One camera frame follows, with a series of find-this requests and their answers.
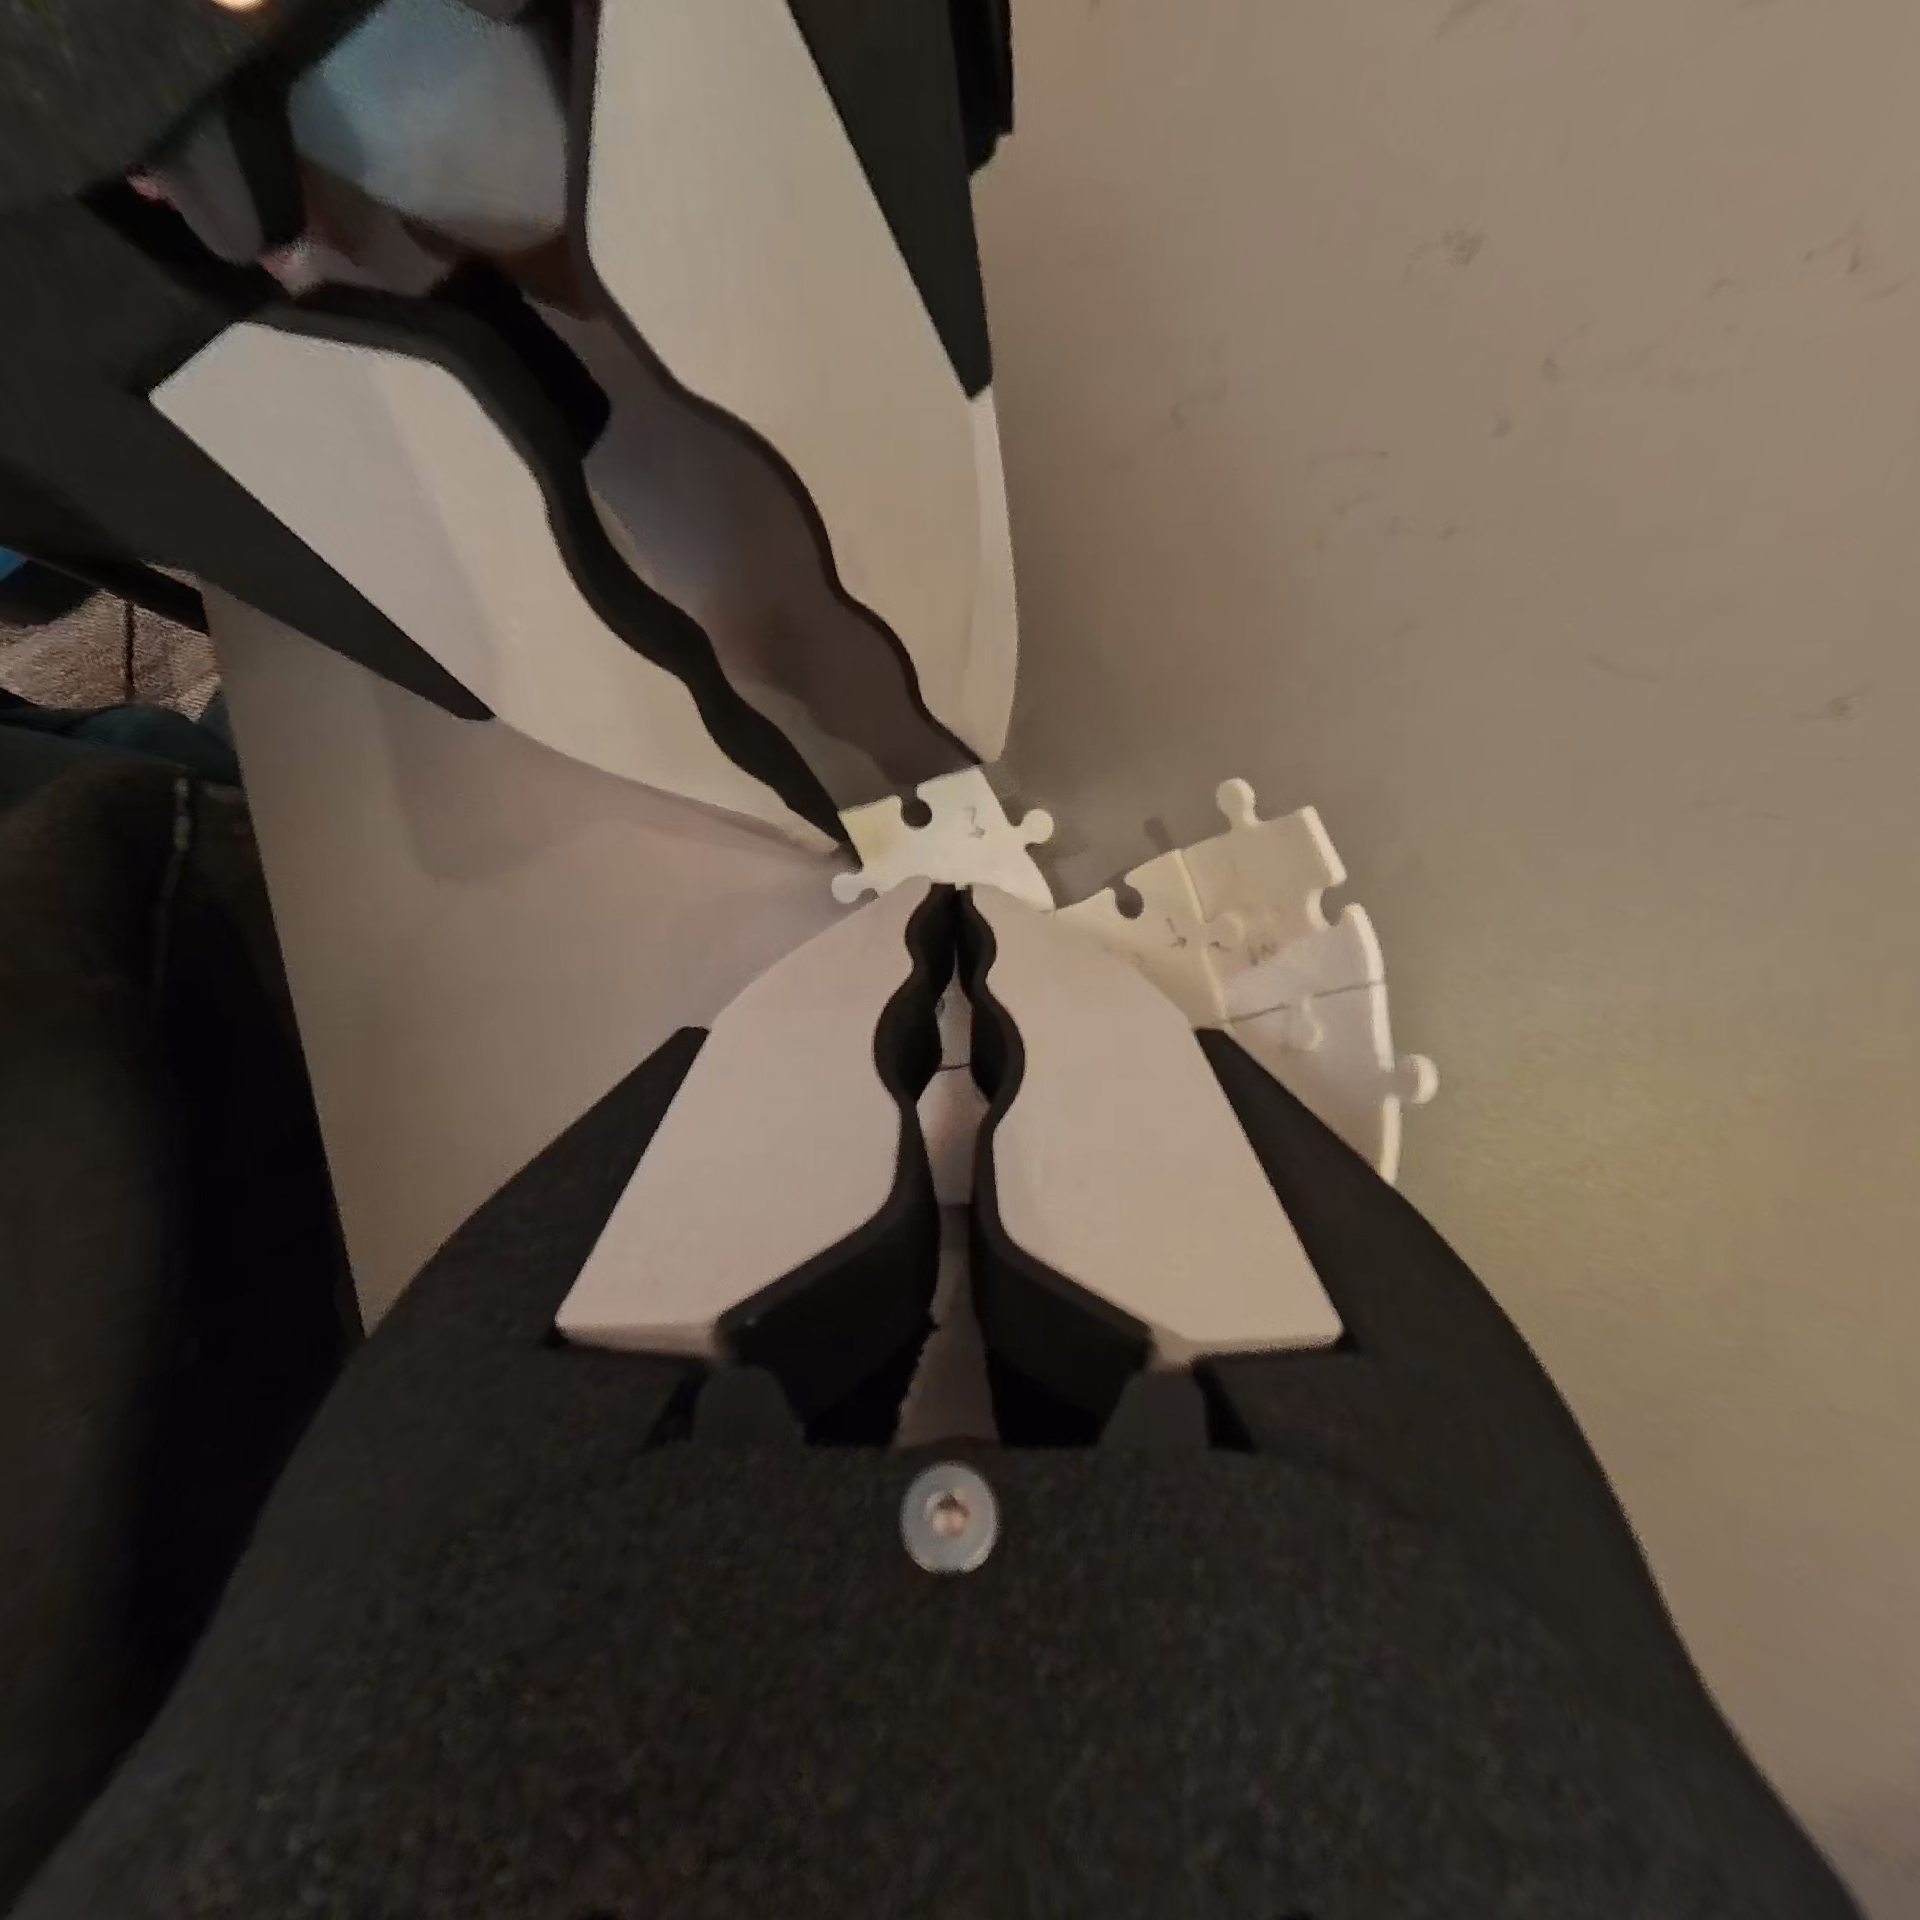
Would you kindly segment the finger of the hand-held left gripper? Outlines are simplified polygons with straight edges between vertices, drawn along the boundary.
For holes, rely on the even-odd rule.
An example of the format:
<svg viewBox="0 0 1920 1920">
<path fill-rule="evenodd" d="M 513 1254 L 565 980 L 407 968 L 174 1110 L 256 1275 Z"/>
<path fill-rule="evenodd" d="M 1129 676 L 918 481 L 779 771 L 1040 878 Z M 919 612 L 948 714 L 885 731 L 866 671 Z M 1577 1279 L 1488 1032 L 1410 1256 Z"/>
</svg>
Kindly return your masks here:
<svg viewBox="0 0 1920 1920">
<path fill-rule="evenodd" d="M 590 279 L 797 511 L 909 772 L 994 763 L 1017 691 L 955 69 L 948 5 L 600 5 L 590 54 Z"/>
<path fill-rule="evenodd" d="M 397 318 L 395 300 L 275 308 L 152 402 L 487 719 L 806 852 L 842 848 L 823 783 L 611 540 L 526 362 L 471 315 Z"/>
</svg>

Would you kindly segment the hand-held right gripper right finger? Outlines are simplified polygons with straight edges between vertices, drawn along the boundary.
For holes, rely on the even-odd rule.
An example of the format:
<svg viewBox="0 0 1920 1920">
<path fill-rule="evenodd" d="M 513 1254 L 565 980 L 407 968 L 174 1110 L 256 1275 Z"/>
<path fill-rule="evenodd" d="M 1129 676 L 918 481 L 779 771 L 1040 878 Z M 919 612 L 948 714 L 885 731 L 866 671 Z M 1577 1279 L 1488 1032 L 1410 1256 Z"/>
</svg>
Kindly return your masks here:
<svg viewBox="0 0 1920 1920">
<path fill-rule="evenodd" d="M 953 943 L 989 1366 L 1098 1431 L 1135 1380 L 1336 1348 L 1331 1295 L 1177 1004 L 994 887 L 955 896 Z"/>
</svg>

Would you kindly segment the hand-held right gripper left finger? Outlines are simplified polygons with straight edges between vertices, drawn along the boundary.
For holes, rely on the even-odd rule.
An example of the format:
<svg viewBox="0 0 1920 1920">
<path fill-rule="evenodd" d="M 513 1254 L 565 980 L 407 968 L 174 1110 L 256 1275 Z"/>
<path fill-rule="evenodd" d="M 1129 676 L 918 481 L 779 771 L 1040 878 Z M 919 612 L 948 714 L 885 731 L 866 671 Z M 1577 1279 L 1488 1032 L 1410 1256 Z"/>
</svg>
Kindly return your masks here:
<svg viewBox="0 0 1920 1920">
<path fill-rule="evenodd" d="M 555 1340 L 760 1370 L 816 1445 L 892 1446 L 940 1287 L 918 1104 L 953 945 L 955 891 L 903 884 L 733 996 L 691 1039 Z"/>
</svg>

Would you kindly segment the joined white puzzle section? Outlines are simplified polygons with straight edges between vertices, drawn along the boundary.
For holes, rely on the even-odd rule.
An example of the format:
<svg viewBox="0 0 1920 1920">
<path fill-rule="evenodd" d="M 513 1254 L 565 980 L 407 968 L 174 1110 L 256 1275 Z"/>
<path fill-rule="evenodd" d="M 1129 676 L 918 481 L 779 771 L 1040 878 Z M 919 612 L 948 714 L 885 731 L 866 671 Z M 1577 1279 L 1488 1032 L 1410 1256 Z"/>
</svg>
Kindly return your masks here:
<svg viewBox="0 0 1920 1920">
<path fill-rule="evenodd" d="M 1380 936 L 1363 907 L 1329 916 L 1345 869 L 1314 806 L 1265 819 L 1248 781 L 1213 794 L 1221 830 L 1060 909 L 1196 1031 L 1217 1031 L 1390 1186 L 1407 1110 L 1437 1089 L 1396 1049 Z"/>
</svg>

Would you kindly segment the single white puzzle piece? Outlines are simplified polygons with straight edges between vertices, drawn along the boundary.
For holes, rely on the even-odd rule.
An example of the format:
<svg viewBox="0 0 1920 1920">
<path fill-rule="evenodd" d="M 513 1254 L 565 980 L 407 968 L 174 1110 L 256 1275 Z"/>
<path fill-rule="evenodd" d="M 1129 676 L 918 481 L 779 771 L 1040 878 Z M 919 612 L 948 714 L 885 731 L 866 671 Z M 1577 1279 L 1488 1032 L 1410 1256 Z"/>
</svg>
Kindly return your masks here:
<svg viewBox="0 0 1920 1920">
<path fill-rule="evenodd" d="M 987 887 L 1041 914 L 1056 909 L 1052 887 L 1034 858 L 1034 848 L 1053 834 L 1047 813 L 1029 809 L 1009 820 L 978 767 L 919 783 L 914 805 L 924 811 L 918 822 L 908 819 L 908 803 L 897 794 L 842 811 L 857 867 L 830 881 L 840 907 L 927 881 L 953 889 Z"/>
</svg>

